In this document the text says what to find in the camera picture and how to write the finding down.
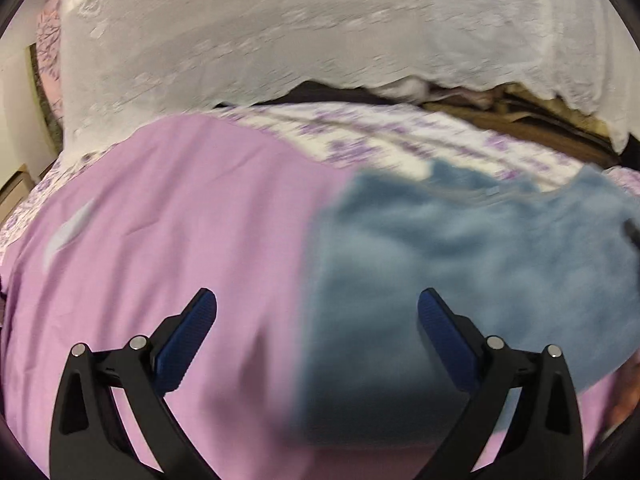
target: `metal pin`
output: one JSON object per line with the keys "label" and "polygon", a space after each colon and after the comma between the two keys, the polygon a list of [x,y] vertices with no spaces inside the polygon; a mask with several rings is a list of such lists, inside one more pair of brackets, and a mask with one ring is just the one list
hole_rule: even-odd
{"label": "metal pin", "polygon": [[546,351],[549,352],[551,357],[560,357],[562,355],[562,349],[558,345],[549,345],[546,347]]}
{"label": "metal pin", "polygon": [[85,350],[86,350],[86,346],[84,346],[82,343],[78,343],[77,345],[74,345],[74,347],[71,349],[71,355],[73,357],[80,357],[82,354],[84,354]]}
{"label": "metal pin", "polygon": [[504,348],[504,341],[497,335],[489,336],[486,339],[486,343],[489,345],[489,348],[493,348],[494,350],[501,350]]}
{"label": "metal pin", "polygon": [[143,335],[137,335],[131,341],[129,341],[129,346],[134,350],[141,350],[146,346],[146,337]]}

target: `lace curtain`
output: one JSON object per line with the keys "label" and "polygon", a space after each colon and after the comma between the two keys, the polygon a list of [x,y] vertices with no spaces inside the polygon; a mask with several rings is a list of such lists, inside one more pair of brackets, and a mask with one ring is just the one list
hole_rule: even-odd
{"label": "lace curtain", "polygon": [[300,82],[517,81],[640,134],[640,53],[608,0],[65,0],[65,158]]}

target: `blue gripper pad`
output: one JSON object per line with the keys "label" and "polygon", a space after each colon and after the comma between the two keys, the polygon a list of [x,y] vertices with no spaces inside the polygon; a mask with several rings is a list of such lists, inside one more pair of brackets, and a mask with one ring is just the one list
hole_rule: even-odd
{"label": "blue gripper pad", "polygon": [[216,297],[206,290],[156,357],[154,387],[158,395],[177,390],[204,338],[216,320]]}
{"label": "blue gripper pad", "polygon": [[428,290],[424,290],[418,299],[418,318],[456,388],[475,393],[479,387],[478,359]]}

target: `pink sheet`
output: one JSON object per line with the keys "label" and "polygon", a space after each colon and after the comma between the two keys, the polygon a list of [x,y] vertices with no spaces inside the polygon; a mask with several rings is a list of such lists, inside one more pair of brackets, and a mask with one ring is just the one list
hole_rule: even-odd
{"label": "pink sheet", "polygon": [[[47,472],[71,346],[119,348],[206,286],[218,320],[167,402],[223,479],[411,479],[430,449],[313,449],[278,428],[306,232],[350,175],[257,130],[182,116],[142,128],[49,198],[0,267],[6,420],[38,466]],[[587,428],[596,418],[583,410]],[[124,423],[155,464],[130,413]]]}

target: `bed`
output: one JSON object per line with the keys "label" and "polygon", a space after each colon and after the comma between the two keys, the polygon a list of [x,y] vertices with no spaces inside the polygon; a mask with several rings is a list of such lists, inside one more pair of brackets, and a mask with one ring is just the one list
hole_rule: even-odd
{"label": "bed", "polygon": [[[106,30],[96,11],[103,1],[79,4],[89,22],[84,30],[94,40]],[[74,27],[79,25],[71,22],[70,38],[79,34]],[[154,77],[136,76],[136,84],[162,91]],[[280,94],[297,83],[293,78]],[[82,87],[63,81],[65,99],[67,84],[71,96]],[[4,417],[40,469],[47,472],[50,412],[68,349],[79,340],[116,348],[135,333],[151,332],[200,286],[236,308],[256,309],[250,321],[240,310],[228,314],[235,332],[213,333],[207,357],[194,362],[181,391],[168,397],[185,432],[223,478],[264,478],[270,471],[270,478],[292,480],[382,480],[411,478],[420,469],[433,446],[317,449],[292,444],[273,422],[287,396],[282,384],[290,381],[286,334],[293,330],[290,306],[300,294],[310,222],[363,166],[421,181],[437,158],[501,181],[527,176],[541,190],[552,190],[569,183],[583,162],[444,112],[380,104],[385,101],[374,94],[343,97],[355,103],[332,98],[222,108],[216,105],[224,98],[216,97],[178,116],[188,111],[182,103],[158,113],[156,102],[141,104],[144,92],[121,100],[117,114],[104,114],[94,103],[94,117],[85,112],[80,118],[77,108],[67,117],[65,107],[65,127],[68,120],[73,124],[65,153],[0,232],[2,291],[8,291],[1,344]],[[306,100],[328,100],[317,95]],[[252,96],[278,98],[287,101]],[[304,100],[295,90],[289,99]],[[72,110],[79,106],[71,102]],[[127,108],[127,102],[135,106]],[[109,126],[92,130],[99,116]],[[606,175],[640,196],[639,173],[613,165]],[[218,209],[232,213],[225,218]],[[265,362],[262,354],[271,359]],[[224,378],[226,389],[213,377]],[[609,374],[580,394],[587,450],[599,437],[614,380]],[[116,400],[136,452],[155,465],[124,399]],[[203,413],[217,423],[202,424]],[[499,440],[496,434],[484,463]]]}

